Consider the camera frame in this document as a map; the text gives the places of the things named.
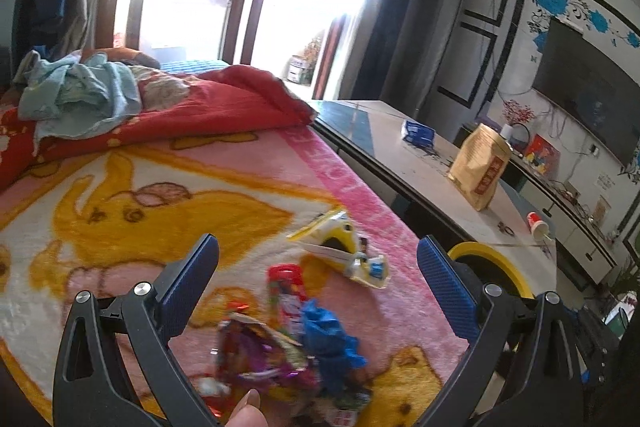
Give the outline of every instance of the blue gripper pad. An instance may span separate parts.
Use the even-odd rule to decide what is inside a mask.
[[[453,332],[461,339],[474,342],[480,333],[477,303],[453,270],[447,253],[428,235],[418,243],[417,260]]]
[[[154,282],[158,334],[165,342],[180,335],[218,266],[218,240],[204,234],[182,261],[168,264]]]

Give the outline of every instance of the light blue cloth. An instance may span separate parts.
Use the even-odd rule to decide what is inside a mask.
[[[30,65],[20,72],[24,79],[14,82],[27,84],[18,117],[38,120],[34,153],[46,136],[91,138],[140,113],[140,92],[130,68],[108,62],[106,54],[97,53],[84,64],[70,56],[49,62],[31,54]]]

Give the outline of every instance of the flat screen tv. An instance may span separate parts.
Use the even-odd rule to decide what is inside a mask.
[[[570,26],[552,19],[533,89],[582,124],[622,165],[640,139],[640,86]]]

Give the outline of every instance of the blue bed sheet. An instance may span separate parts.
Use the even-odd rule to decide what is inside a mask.
[[[228,67],[224,60],[179,60],[160,64],[160,69],[167,73],[199,74],[205,71],[223,70]]]

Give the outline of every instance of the metal screw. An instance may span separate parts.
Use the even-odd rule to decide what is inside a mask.
[[[91,293],[89,293],[87,290],[82,290],[78,295],[76,295],[76,302],[87,302],[89,300],[89,297],[91,297]]]
[[[140,282],[133,288],[133,293],[136,295],[146,295],[151,291],[151,285],[148,282]]]
[[[497,284],[488,284],[486,288],[484,288],[484,291],[487,295],[491,295],[492,297],[499,297],[502,295],[502,288]]]
[[[558,304],[558,302],[560,302],[560,296],[556,292],[547,292],[545,294],[545,300],[549,304]]]

